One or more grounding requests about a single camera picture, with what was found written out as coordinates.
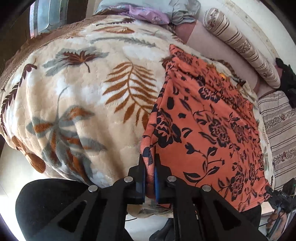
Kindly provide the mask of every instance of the orange floral cloth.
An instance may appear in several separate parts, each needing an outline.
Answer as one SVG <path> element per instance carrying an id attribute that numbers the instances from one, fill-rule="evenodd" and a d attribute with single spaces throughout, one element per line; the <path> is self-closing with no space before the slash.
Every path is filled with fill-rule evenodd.
<path id="1" fill-rule="evenodd" d="M 238 211 L 269 196 L 253 105 L 203 60 L 170 45 L 166 77 L 141 142 L 147 196 L 154 196 L 154 153 L 189 185 L 211 185 Z"/>

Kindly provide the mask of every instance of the black cloth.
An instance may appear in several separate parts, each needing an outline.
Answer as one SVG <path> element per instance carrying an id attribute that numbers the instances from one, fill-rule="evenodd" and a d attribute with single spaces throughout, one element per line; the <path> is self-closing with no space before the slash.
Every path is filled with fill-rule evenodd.
<path id="1" fill-rule="evenodd" d="M 290 65 L 285 65 L 280 58 L 276 58 L 276 64 L 283 70 L 281 86 L 278 90 L 283 91 L 289 99 L 292 108 L 296 108 L 296 75 Z"/>
<path id="2" fill-rule="evenodd" d="M 38 233 L 87 189 L 83 183 L 64 179 L 36 180 L 25 185 L 15 204 L 25 239 Z M 123 241 L 133 241 L 126 230 L 123 236 Z"/>
<path id="3" fill-rule="evenodd" d="M 250 221 L 256 228 L 259 228 L 261 220 L 261 205 L 251 208 L 241 213 L 248 221 Z M 175 241 L 174 221 L 169 218 L 165 226 L 152 234 L 149 241 Z"/>

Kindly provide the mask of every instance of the gray cloth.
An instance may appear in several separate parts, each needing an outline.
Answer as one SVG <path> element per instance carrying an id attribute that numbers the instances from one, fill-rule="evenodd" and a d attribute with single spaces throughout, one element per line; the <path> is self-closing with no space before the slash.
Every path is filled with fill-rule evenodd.
<path id="1" fill-rule="evenodd" d="M 132 5 L 159 10 L 167 14 L 171 22 L 175 25 L 194 22 L 200 9 L 200 2 L 197 0 L 154 0 L 150 2 L 147 0 L 126 0 L 124 2 L 120 0 L 103 0 L 95 11 L 95 14 L 108 7 L 119 5 Z"/>

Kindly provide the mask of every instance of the fern leaf print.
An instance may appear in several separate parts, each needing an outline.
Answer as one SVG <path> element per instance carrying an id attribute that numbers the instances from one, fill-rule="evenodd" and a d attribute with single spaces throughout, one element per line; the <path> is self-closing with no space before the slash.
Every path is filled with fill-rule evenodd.
<path id="1" fill-rule="evenodd" d="M 12 88 L 12 90 L 10 91 L 10 93 L 5 96 L 4 101 L 2 102 L 2 106 L 1 106 L 1 114 L 0 114 L 0 123 L 1 123 L 1 127 L 3 132 L 5 133 L 5 135 L 7 135 L 7 130 L 4 124 L 4 113 L 7 110 L 7 108 L 10 106 L 11 102 L 13 100 L 15 100 L 15 97 L 17 95 L 17 90 L 18 88 L 21 86 L 22 81 L 26 78 L 27 73 L 31 72 L 33 69 L 37 69 L 37 66 L 35 66 L 34 64 L 26 64 L 23 71 L 22 71 L 22 76 L 20 78 L 20 81 Z"/>
<path id="2" fill-rule="evenodd" d="M 110 78 L 105 83 L 110 86 L 103 95 L 111 94 L 111 96 L 105 104 L 117 101 L 119 104 L 114 113 L 125 109 L 124 123 L 135 114 L 136 125 L 141 116 L 143 128 L 146 129 L 150 112 L 157 99 L 155 95 L 157 92 L 154 89 L 156 85 L 153 83 L 156 80 L 152 71 L 127 61 L 114 67 L 108 76 Z"/>
<path id="3" fill-rule="evenodd" d="M 135 31 L 125 26 L 108 26 L 94 30 L 94 32 L 107 32 L 114 34 L 133 34 Z"/>
<path id="4" fill-rule="evenodd" d="M 133 19 L 133 18 L 124 18 L 124 19 L 122 19 L 122 20 L 120 20 L 120 21 L 115 21 L 115 22 L 111 22 L 111 23 L 99 23 L 99 24 L 97 24 L 96 26 L 103 25 L 103 24 L 132 23 L 132 22 L 134 22 L 134 21 L 135 21 L 135 19 Z"/>

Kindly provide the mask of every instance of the striped pillow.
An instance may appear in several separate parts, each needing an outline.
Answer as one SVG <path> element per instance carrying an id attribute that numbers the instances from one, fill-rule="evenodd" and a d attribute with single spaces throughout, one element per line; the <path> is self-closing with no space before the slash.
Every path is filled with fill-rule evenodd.
<path id="1" fill-rule="evenodd" d="M 296 178 L 296 112 L 287 96 L 276 91 L 258 101 L 272 151 L 275 189 Z"/>
<path id="2" fill-rule="evenodd" d="M 272 88 L 279 88 L 280 77 L 275 67 L 257 50 L 249 40 L 217 8 L 205 13 L 204 27 L 212 34 L 236 50 Z"/>

